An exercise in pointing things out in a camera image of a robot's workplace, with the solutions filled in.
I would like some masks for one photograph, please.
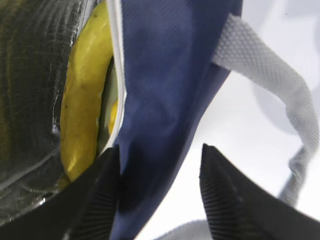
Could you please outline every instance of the white surface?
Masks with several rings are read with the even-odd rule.
[[[320,116],[320,1],[244,0],[243,19],[305,78]],[[248,79],[232,73],[202,117],[171,190],[137,240],[151,240],[206,217],[199,188],[203,143],[216,146],[274,196],[289,176],[289,158],[301,144],[285,117],[284,105]],[[297,205],[298,210],[318,220],[319,172],[318,153],[310,164]]]

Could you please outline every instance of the gray strap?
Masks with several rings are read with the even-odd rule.
[[[241,18],[229,15],[212,62],[236,71],[275,94],[301,138],[302,147],[289,161],[291,176],[279,198],[295,206],[306,180],[310,159],[319,147],[319,124],[311,92],[304,79],[280,59]],[[210,240],[206,220],[180,226],[158,240]]]
[[[181,225],[156,240],[211,240],[207,220],[198,220]]]

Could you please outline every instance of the bag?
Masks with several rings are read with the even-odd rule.
[[[237,16],[242,1],[121,4],[127,96],[116,141],[123,189],[111,239],[133,239],[156,210],[231,70],[286,105],[302,147],[290,160],[292,175],[279,198],[294,206],[319,147],[317,116],[305,81]],[[112,1],[108,5],[113,9]]]
[[[18,164],[0,183],[0,196],[8,196],[0,205],[25,195],[21,185],[30,190],[28,198],[17,201],[20,205],[9,204],[3,211],[1,219],[6,224],[0,227],[1,239],[134,239],[170,189],[202,115],[230,71],[243,74],[286,104],[287,116],[302,142],[290,160],[291,177],[279,201],[244,177],[216,148],[205,145],[200,188],[207,221],[186,224],[160,239],[320,236],[317,221],[290,207],[296,204],[308,163],[319,147],[310,90],[241,20],[241,0],[107,0],[119,92],[117,119],[107,150],[59,194],[52,185],[63,173],[58,122],[68,55],[97,3],[31,2],[26,1],[34,5],[27,10],[18,8],[21,18],[16,17],[19,14],[12,3],[14,14],[2,20],[16,24],[18,33],[26,19],[30,19],[27,26],[39,23],[35,29],[41,44],[33,43],[34,35],[27,31],[28,42],[21,38],[17,46],[23,54],[39,58],[32,62],[30,57],[12,57],[12,64],[3,63],[28,68],[8,72],[14,76],[14,87],[8,76],[1,80],[10,104],[0,111],[15,117],[12,121],[6,117],[1,124],[11,137],[2,138],[0,150],[7,151],[9,140],[14,143],[7,159]],[[9,36],[3,32],[1,41],[10,43]],[[22,75],[27,76],[23,84]],[[6,164],[4,168],[10,169],[10,163]]]

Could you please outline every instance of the banana peel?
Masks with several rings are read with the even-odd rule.
[[[61,161],[71,182],[95,160],[106,74],[113,57],[109,16],[98,4],[72,47],[63,91]]]

